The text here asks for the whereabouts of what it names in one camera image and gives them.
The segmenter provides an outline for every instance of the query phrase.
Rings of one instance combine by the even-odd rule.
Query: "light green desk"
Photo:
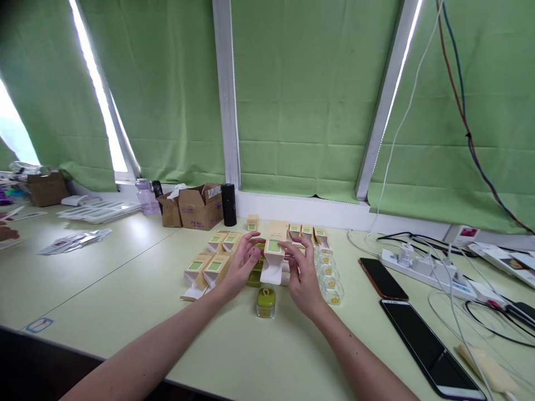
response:
[[[1,212],[12,209],[2,207]],[[48,214],[11,222],[22,243],[0,251],[0,325],[19,330],[135,258],[177,228],[162,227],[160,214],[141,213],[108,224],[59,219],[68,206],[28,207]],[[111,228],[101,242],[59,255],[36,253],[76,232]]]
[[[138,218],[143,216],[132,216],[125,220]],[[144,219],[141,224],[150,223]],[[267,226],[268,223],[262,221],[261,231],[265,232]],[[157,242],[156,245],[47,313],[46,317],[54,322],[36,336],[108,358],[189,304],[179,299],[186,290],[183,271],[196,254],[205,250],[206,242],[220,229],[227,228],[220,223],[212,232],[180,229],[163,241],[153,241]],[[239,219],[238,225],[232,230],[244,232],[245,220]],[[358,265],[358,259],[366,255],[349,244],[345,231],[330,229],[329,236],[346,292],[342,304],[333,307],[334,310],[420,399],[441,399],[421,374],[382,311],[378,303],[379,296]],[[363,233],[354,233],[354,237],[363,243]],[[93,246],[84,250],[87,251],[84,258],[92,266],[107,260]],[[81,256],[79,252],[72,252],[71,255]],[[462,258],[455,258],[455,262],[468,276],[480,281],[478,274]],[[476,263],[504,295],[535,304],[535,292],[527,286],[487,266],[484,261],[477,260]],[[460,341],[439,321],[427,303],[428,294],[435,289],[395,271],[392,271],[392,275],[444,344],[450,350],[459,345]],[[256,288],[245,287],[233,302],[223,308],[171,370],[167,379],[236,400],[351,399],[352,393],[329,345],[295,307],[288,289],[277,287],[274,319],[256,317],[256,292]],[[441,311],[441,316],[455,327],[447,301],[437,296],[433,303]],[[524,376],[531,375],[529,378],[534,379],[534,350],[490,336],[472,321],[463,321],[467,339],[485,349],[490,349],[490,346],[472,327],[482,333],[493,348],[507,356],[516,369],[525,370]],[[471,372],[463,361],[461,363]],[[479,379],[476,382],[484,388]],[[531,399],[531,395],[523,388],[518,399]]]

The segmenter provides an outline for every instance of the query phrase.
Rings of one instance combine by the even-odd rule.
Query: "sticker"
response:
[[[35,322],[30,323],[28,327],[26,327],[26,331],[29,331],[30,333],[33,333],[33,334],[37,334],[38,332],[42,332],[52,323],[54,323],[52,319],[49,319],[48,317],[41,317],[40,319],[37,319]]]

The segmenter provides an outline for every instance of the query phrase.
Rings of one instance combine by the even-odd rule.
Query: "black phone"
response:
[[[411,304],[391,300],[380,302],[412,357],[438,395],[460,400],[487,399]]]
[[[381,298],[408,301],[408,295],[380,261],[360,258],[358,262]]]

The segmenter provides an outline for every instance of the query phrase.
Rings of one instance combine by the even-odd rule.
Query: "water bottle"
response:
[[[135,187],[138,189],[137,196],[139,203],[141,203],[141,211],[143,214],[159,213],[160,206],[154,196],[154,192],[152,192],[150,181],[146,178],[138,178],[135,182]]]

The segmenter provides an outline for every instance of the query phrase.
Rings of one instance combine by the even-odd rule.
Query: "finger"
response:
[[[305,237],[299,237],[295,239],[296,242],[300,242],[305,247],[305,258],[312,264],[314,264],[314,247],[312,243]]]
[[[295,258],[298,265],[301,266],[301,269],[303,269],[302,266],[308,264],[304,255],[301,253],[299,249],[297,249],[295,245],[292,245],[291,243],[284,242],[284,241],[279,241],[279,245],[282,246],[282,248],[284,248],[289,255]]]

